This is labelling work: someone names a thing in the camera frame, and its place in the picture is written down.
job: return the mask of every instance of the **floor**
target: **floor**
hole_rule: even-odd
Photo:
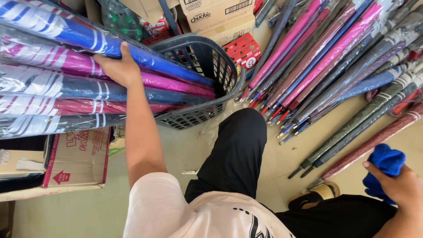
[[[262,25],[254,32],[255,38],[263,48],[269,30]],[[275,138],[279,129],[268,127],[268,142],[263,155],[261,174],[258,182],[257,200],[270,209],[279,212],[286,210],[286,201],[313,182],[319,173],[395,118],[384,116],[358,136],[350,145],[338,153],[330,162],[313,170],[308,176],[287,179],[300,162],[326,138],[335,132],[352,115],[359,111],[366,101],[358,96],[344,102],[341,106],[312,125],[298,137],[279,145]],[[197,170],[210,153],[216,139],[217,125],[242,105],[228,102],[223,114],[205,124],[176,131],[159,127],[162,138],[166,166],[169,173],[180,182],[182,191],[195,175],[182,174],[182,171]],[[423,174],[423,120],[417,122],[392,137],[387,143],[406,153],[407,164],[417,173]],[[366,170],[361,162],[352,164],[348,169],[332,178],[343,194],[363,194],[362,179]],[[124,155],[121,153],[109,160],[107,183],[103,189],[77,191],[57,194],[16,202],[14,237],[15,238],[73,238],[102,237],[119,238],[125,224],[128,207],[128,179]]]

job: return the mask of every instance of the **person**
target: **person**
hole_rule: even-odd
[[[339,196],[337,186],[330,183],[293,198],[286,212],[274,213],[255,201],[267,135],[263,117],[251,108],[220,123],[210,156],[183,196],[177,179],[167,173],[140,68],[127,43],[121,44],[121,51],[121,60],[101,55],[94,59],[127,88],[131,191],[124,237],[423,237],[423,180],[406,165],[399,176],[388,177],[363,163],[398,208],[370,197]]]

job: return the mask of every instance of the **gray plastic basket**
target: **gray plastic basket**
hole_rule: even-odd
[[[245,69],[242,67],[238,75],[235,64],[222,47],[204,36],[183,34],[151,45],[151,48],[214,80],[217,98],[158,116],[155,118],[158,125],[183,130],[205,122],[222,113],[228,100],[245,82]]]

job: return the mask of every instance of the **black pants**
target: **black pants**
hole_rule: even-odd
[[[255,198],[266,140],[266,123],[259,112],[245,108],[230,115],[219,125],[219,136],[198,179],[188,184],[187,202],[210,191]],[[313,208],[275,215],[297,238],[371,238],[395,213],[395,207],[379,200],[341,195]]]

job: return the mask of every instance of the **sandal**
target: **sandal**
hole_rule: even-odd
[[[307,203],[321,202],[326,199],[338,197],[341,194],[338,185],[333,182],[324,182],[305,194],[292,197],[288,200],[289,210],[299,210]]]

